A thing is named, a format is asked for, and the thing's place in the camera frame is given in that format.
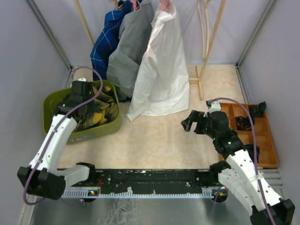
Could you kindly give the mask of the white shirt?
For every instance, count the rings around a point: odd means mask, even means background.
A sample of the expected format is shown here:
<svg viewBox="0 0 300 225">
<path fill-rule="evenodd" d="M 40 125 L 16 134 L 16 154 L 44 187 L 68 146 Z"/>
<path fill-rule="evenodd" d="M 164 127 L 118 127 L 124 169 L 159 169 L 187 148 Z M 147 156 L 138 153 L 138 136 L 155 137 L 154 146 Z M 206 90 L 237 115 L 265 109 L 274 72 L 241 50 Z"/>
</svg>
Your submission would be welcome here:
<svg viewBox="0 0 300 225">
<path fill-rule="evenodd" d="M 189 106 L 189 75 L 179 15 L 173 2 L 166 11 L 159 4 L 151 26 L 127 113 L 130 121 L 140 115 L 178 113 Z"/>
</svg>

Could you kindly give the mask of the yellow plaid flannel shirt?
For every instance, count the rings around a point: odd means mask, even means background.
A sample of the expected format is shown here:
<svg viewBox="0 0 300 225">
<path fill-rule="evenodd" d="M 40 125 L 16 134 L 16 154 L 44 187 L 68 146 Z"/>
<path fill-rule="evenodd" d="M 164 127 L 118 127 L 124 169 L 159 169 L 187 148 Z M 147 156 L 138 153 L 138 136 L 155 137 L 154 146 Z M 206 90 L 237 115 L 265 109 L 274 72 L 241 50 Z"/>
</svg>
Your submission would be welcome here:
<svg viewBox="0 0 300 225">
<path fill-rule="evenodd" d="M 83 131 L 114 121 L 119 107 L 113 88 L 104 85 L 102 88 L 94 82 L 75 82 L 71 93 L 57 105 L 55 114 L 67 114 L 76 106 L 99 95 L 89 103 L 74 110 L 69 118 L 75 119 L 77 125 L 73 132 Z"/>
</svg>

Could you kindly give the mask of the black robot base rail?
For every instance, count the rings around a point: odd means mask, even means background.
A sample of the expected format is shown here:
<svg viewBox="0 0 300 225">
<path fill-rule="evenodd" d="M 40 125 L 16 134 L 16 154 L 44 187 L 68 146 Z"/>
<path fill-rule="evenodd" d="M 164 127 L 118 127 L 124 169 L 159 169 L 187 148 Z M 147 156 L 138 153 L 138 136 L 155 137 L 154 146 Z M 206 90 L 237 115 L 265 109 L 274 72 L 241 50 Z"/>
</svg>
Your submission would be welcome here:
<svg viewBox="0 0 300 225">
<path fill-rule="evenodd" d="M 58 200 L 79 197 L 85 202 L 96 198 L 213 198 L 213 187 L 221 187 L 218 175 L 229 165 L 220 161 L 203 169 L 96 169 L 78 163 L 68 169 L 46 168 L 26 172 L 32 178 L 23 181 L 26 192 L 42 198 Z"/>
</svg>

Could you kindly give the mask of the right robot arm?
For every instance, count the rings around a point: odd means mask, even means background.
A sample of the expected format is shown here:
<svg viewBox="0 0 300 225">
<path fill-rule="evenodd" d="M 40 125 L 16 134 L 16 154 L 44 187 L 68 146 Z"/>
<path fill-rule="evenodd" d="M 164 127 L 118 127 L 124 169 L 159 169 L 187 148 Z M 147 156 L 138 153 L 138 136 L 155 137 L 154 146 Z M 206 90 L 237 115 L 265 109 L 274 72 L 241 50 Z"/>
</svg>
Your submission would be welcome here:
<svg viewBox="0 0 300 225">
<path fill-rule="evenodd" d="M 284 200 L 263 174 L 256 171 L 253 158 L 237 132 L 229 127 L 226 113 L 192 110 L 181 125 L 189 132 L 194 122 L 194 132 L 209 136 L 216 151 L 224 158 L 224 161 L 210 166 L 210 182 L 228 188 L 247 210 L 252 224 L 291 224 L 295 211 L 293 202 L 290 199 Z"/>
</svg>

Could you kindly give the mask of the pink plastic hanger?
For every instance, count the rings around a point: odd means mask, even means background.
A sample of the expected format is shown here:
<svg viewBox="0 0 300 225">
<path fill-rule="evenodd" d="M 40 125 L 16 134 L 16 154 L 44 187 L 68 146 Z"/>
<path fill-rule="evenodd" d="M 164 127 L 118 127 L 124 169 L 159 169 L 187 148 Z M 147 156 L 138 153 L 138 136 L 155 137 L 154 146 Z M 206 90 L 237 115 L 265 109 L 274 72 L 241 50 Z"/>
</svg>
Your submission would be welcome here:
<svg viewBox="0 0 300 225">
<path fill-rule="evenodd" d="M 171 0 L 160 0 L 162 11 L 166 11 L 171 6 Z"/>
</svg>

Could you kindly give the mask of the light wooden hanger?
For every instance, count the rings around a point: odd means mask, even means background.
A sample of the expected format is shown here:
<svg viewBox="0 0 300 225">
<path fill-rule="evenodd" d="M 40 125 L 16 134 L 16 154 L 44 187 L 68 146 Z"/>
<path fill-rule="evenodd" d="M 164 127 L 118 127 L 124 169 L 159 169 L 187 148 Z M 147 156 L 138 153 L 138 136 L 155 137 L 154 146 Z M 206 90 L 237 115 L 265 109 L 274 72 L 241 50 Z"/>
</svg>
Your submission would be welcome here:
<svg viewBox="0 0 300 225">
<path fill-rule="evenodd" d="M 202 34 L 202 61 L 204 62 L 208 55 L 210 42 L 210 23 L 208 15 L 209 0 L 198 0 L 197 11 Z"/>
</svg>

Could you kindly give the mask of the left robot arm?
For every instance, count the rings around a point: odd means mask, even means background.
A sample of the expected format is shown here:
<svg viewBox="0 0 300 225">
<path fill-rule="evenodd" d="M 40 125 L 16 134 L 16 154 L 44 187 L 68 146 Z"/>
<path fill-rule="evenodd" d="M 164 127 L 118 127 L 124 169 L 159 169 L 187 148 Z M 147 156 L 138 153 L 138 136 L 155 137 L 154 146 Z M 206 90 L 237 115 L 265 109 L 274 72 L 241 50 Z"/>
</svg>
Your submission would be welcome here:
<svg viewBox="0 0 300 225">
<path fill-rule="evenodd" d="M 89 163 L 77 163 L 66 170 L 57 169 L 63 149 L 80 120 L 87 117 L 95 99 L 91 83 L 81 78 L 72 83 L 69 100 L 61 101 L 52 118 L 50 129 L 35 157 L 27 167 L 20 167 L 17 177 L 24 187 L 23 201 L 27 205 L 27 195 L 41 199 L 58 200 L 66 188 L 79 182 L 87 186 L 98 180 L 95 166 Z"/>
</svg>

